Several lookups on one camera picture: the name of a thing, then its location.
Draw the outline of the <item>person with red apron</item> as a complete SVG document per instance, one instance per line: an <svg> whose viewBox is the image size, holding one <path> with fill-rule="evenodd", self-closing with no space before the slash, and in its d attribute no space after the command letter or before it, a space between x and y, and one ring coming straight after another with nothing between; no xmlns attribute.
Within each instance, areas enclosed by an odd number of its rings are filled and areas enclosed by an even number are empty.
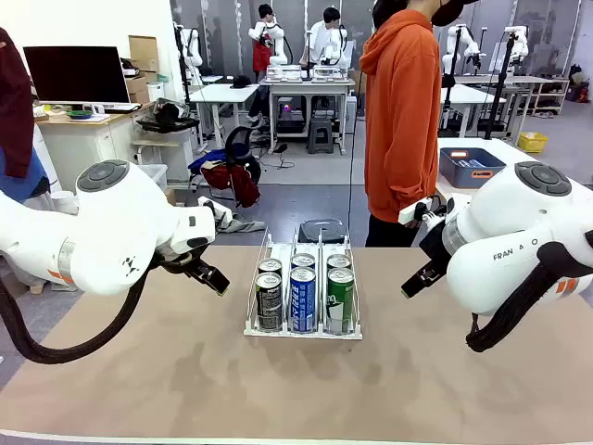
<svg viewBox="0 0 593 445"><path fill-rule="evenodd" d="M253 71L257 83L260 83L264 79L271 61L272 40L268 33L268 25L275 24L275 17L272 7L268 4L259 5L258 13L259 20L248 31L248 35L253 40ZM260 86L247 117L253 126L258 126L263 119L267 119L269 116L269 88Z"/></svg>

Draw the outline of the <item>white work table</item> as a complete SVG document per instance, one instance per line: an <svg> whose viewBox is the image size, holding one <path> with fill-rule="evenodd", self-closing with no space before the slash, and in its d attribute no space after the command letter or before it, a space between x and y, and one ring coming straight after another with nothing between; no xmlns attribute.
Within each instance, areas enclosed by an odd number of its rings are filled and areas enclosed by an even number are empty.
<svg viewBox="0 0 593 445"><path fill-rule="evenodd" d="M214 124L215 142L218 148L223 147L221 137L220 110L223 106L233 107L234 126L240 125L239 106L244 104L258 90L257 84L242 88L234 88L229 83L211 83L201 86L189 94L189 101L196 104L209 105Z"/></svg>

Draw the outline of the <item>grey cloth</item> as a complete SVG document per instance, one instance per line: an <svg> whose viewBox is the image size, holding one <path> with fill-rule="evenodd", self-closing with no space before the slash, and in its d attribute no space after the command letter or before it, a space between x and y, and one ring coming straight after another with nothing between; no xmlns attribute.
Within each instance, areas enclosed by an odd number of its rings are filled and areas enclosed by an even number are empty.
<svg viewBox="0 0 593 445"><path fill-rule="evenodd" d="M234 213L230 221L222 221L217 228L221 234L246 234L263 232L267 229L267 224L261 221L246 221L238 213Z"/></svg>

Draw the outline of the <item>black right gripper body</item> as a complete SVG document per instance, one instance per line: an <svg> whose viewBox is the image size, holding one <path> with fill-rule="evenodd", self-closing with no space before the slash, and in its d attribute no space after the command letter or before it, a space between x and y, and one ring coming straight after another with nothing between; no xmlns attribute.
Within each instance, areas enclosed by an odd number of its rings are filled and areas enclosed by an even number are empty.
<svg viewBox="0 0 593 445"><path fill-rule="evenodd" d="M447 251L443 241L446 223L441 222L432 228L420 242L420 249L429 261L419 271L421 278L441 278L447 274L448 264L452 255Z"/></svg>

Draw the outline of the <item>wooden shelf workbench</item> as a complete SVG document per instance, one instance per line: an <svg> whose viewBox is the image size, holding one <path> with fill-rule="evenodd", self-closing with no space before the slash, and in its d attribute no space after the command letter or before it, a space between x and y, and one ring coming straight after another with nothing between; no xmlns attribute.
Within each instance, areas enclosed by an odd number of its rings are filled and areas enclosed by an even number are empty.
<svg viewBox="0 0 593 445"><path fill-rule="evenodd" d="M493 91L498 84L497 74L478 74L456 76L457 83L466 85L485 85ZM505 80L505 87L517 85L527 90L529 94L528 114L551 112L561 115L568 92L570 81L561 77L536 77L527 75L509 75Z"/></svg>

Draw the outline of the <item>black computer monitor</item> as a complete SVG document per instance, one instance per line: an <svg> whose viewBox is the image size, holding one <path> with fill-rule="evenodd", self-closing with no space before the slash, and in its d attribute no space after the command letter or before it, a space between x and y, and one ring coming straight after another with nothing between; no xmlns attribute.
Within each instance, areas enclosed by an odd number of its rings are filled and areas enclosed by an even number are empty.
<svg viewBox="0 0 593 445"><path fill-rule="evenodd" d="M128 103L115 46L25 46L27 66L43 102Z"/></svg>

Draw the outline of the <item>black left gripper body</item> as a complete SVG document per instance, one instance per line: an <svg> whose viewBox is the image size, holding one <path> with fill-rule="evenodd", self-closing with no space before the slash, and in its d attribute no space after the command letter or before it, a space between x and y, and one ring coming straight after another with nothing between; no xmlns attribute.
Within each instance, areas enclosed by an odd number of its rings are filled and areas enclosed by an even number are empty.
<svg viewBox="0 0 593 445"><path fill-rule="evenodd" d="M201 259L207 248L207 245L192 248L184 254L166 253L157 250L155 252L155 263L157 267L162 267L173 274L209 274L209 265Z"/></svg>

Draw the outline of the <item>white side table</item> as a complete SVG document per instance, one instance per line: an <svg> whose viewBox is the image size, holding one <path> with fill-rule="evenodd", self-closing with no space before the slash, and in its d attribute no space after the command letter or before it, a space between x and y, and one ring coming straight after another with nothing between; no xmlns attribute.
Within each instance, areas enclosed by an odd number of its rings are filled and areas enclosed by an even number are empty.
<svg viewBox="0 0 593 445"><path fill-rule="evenodd" d="M499 139L484 140L481 138L439 138L438 149L443 148L468 148L480 147L505 164L513 164L522 161L535 161L536 159L518 150L514 146L507 144ZM579 184L577 181L570 178L573 185L574 201L590 201L593 200L593 191ZM456 188L449 183L449 181L439 173L436 180L436 192L444 199L449 199L452 194L474 195L476 189Z"/></svg>

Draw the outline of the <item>red jacket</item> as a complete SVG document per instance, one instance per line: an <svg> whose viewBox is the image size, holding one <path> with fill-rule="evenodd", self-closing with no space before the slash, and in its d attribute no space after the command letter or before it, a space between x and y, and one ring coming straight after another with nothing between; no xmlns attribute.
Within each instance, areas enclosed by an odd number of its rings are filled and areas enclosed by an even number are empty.
<svg viewBox="0 0 593 445"><path fill-rule="evenodd" d="M258 186L245 166L219 163L202 167L200 172L211 188L221 191L230 189L236 207L247 209L259 201Z"/></svg>

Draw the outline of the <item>brown cardboard box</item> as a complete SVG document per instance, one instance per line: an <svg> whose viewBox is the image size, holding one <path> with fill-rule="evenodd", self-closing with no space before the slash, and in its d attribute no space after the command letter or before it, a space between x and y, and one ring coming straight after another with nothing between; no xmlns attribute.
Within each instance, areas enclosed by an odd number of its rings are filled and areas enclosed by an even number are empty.
<svg viewBox="0 0 593 445"><path fill-rule="evenodd" d="M147 79L144 75L126 77L125 82L131 103L146 104L149 102Z"/></svg>

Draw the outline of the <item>black tripod stand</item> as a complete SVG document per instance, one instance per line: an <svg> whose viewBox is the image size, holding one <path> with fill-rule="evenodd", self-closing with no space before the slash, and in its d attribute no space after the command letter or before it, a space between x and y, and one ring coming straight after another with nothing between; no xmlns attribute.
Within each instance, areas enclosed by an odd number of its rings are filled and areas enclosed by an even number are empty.
<svg viewBox="0 0 593 445"><path fill-rule="evenodd" d="M447 53L443 56L443 77L442 86L446 89L445 102L443 105L443 125L442 129L448 127L448 118L451 108L450 96L451 90L455 86L455 68L459 55L459 46L461 42L462 26L455 25L448 29Z"/></svg>
<svg viewBox="0 0 593 445"><path fill-rule="evenodd" d="M506 50L505 50L505 54L504 54L504 58L503 58L502 67L501 67L500 73L498 75L498 82L497 82L497 87L496 87L496 91L494 94L494 99L492 102L492 108L490 110L490 114L489 114L487 125L486 125L486 131L485 131L485 135L484 135L485 140L490 140L492 138L492 130L493 130L493 126L495 123L500 99L502 96L502 89L504 87L504 84L505 84L505 81L507 78L507 69L510 64L511 52L514 47L514 43L517 40L517 34L515 31L505 31L504 33L507 35L508 40L506 43Z"/></svg>

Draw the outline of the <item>person's right forearm orange sleeve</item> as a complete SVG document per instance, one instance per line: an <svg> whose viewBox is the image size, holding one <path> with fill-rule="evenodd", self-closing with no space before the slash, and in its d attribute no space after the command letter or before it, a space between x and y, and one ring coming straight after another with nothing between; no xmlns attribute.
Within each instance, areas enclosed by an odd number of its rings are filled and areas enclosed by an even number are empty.
<svg viewBox="0 0 593 445"><path fill-rule="evenodd" d="M435 192L437 145L425 148L392 147L385 159L388 186L397 213Z"/></svg>

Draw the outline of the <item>person in maroon top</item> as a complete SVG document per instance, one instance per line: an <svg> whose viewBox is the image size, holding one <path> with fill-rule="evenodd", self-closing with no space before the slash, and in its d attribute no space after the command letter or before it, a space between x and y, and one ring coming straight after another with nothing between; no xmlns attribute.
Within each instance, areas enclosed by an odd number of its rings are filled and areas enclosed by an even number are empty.
<svg viewBox="0 0 593 445"><path fill-rule="evenodd" d="M34 210L51 210L50 182L33 147L31 79L0 27L0 191Z"/></svg>

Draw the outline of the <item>person in orange hoodie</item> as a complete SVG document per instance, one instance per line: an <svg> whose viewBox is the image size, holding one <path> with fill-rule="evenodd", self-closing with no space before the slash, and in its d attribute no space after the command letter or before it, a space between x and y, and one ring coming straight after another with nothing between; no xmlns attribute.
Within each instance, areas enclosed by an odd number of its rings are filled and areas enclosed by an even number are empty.
<svg viewBox="0 0 593 445"><path fill-rule="evenodd" d="M377 0L373 7L375 31L360 58L369 248L408 248L418 232L398 223L385 159L392 147L437 145L442 74L433 28L449 25L476 1Z"/></svg>

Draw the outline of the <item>blue bin orange handles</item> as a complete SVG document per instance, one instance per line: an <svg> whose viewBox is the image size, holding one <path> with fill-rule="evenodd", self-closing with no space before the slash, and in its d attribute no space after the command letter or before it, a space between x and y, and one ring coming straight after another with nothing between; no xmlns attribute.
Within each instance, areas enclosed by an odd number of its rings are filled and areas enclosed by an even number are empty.
<svg viewBox="0 0 593 445"><path fill-rule="evenodd" d="M476 159L485 168L464 168L458 164L458 159ZM480 147L451 147L440 150L440 173L456 188L478 189L505 167L503 161Z"/></svg>

